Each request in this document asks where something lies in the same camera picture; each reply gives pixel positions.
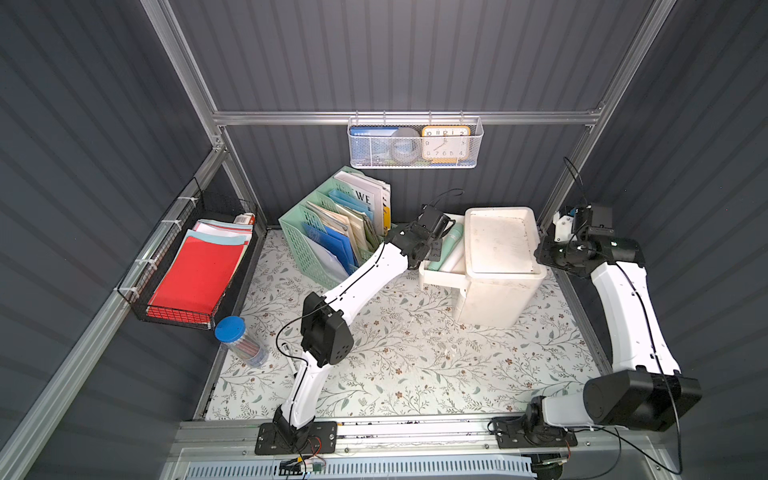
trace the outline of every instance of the vent grille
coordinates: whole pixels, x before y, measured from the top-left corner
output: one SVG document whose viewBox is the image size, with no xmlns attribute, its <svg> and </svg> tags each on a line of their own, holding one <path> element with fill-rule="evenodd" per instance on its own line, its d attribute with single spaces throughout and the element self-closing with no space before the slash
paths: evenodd
<svg viewBox="0 0 768 480">
<path fill-rule="evenodd" d="M 510 478 L 535 478 L 531 472 L 531 459 L 513 455 L 434 455 L 424 457 L 389 458 L 330 458 L 321 472 L 311 476 L 324 478 L 409 477 L 430 475 L 505 475 Z M 286 478 L 278 476 L 280 460 L 242 460 L 236 462 L 192 462 L 188 479 L 262 480 Z M 289 475 L 287 478 L 301 478 Z"/>
</svg>

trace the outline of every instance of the red folder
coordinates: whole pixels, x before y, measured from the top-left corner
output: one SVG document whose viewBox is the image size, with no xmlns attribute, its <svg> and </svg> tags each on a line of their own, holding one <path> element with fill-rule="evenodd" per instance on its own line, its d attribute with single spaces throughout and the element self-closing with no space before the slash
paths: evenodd
<svg viewBox="0 0 768 480">
<path fill-rule="evenodd" d="M 147 313 L 161 319 L 209 323 L 242 253 L 242 245 L 217 245 L 188 237 L 150 300 Z"/>
</svg>

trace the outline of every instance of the black wire basket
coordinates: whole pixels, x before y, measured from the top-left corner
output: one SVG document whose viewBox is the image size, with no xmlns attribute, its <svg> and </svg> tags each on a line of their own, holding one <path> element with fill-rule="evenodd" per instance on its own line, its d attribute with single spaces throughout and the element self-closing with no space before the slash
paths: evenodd
<svg viewBox="0 0 768 480">
<path fill-rule="evenodd" d="M 256 206 L 248 200 L 214 192 L 198 191 L 197 194 L 193 195 L 188 200 L 178 220 L 170 226 L 168 233 L 165 234 L 152 257 L 140 260 L 143 265 L 136 282 L 133 285 L 124 285 L 130 268 L 123 275 L 118 292 L 131 305 L 136 317 L 145 322 L 210 330 L 216 326 L 219 320 L 231 315 L 237 302 L 237 294 L 247 274 L 247 266 L 253 256 L 257 243 L 256 235 L 253 235 L 248 243 L 237 271 L 232 276 L 216 306 L 210 312 L 196 312 L 153 305 L 151 300 L 155 290 L 160 286 L 165 274 L 173 264 L 185 233 L 194 227 L 195 222 L 200 219 L 232 222 L 237 215 L 244 213 L 257 214 Z"/>
</svg>

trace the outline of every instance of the plastic jar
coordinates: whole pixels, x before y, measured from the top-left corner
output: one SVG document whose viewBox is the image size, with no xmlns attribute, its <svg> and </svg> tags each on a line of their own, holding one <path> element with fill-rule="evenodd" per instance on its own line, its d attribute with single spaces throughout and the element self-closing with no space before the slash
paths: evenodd
<svg viewBox="0 0 768 480">
<path fill-rule="evenodd" d="M 244 363 L 259 368 L 269 357 L 270 352 L 248 334 L 245 320 L 238 316 L 228 316 L 216 325 L 216 338 L 227 346 Z"/>
</svg>

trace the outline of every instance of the floral pattern surface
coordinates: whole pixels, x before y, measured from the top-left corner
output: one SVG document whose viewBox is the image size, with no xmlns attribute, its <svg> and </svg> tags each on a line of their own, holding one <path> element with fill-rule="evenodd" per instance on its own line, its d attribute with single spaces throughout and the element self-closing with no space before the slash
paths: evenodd
<svg viewBox="0 0 768 480">
<path fill-rule="evenodd" d="M 269 359 L 254 369 L 228 353 L 207 419 L 273 416 L 293 385 L 275 335 L 310 291 L 323 288 L 297 269 L 283 232 L 271 230 L 241 313 Z M 511 329 L 457 323 L 452 308 L 452 291 L 420 290 L 418 272 L 391 281 L 352 324 L 355 347 L 330 373 L 318 417 L 520 412 L 532 396 L 580 392 L 598 374 L 551 272 Z M 298 324 L 280 336 L 293 355 Z"/>
</svg>

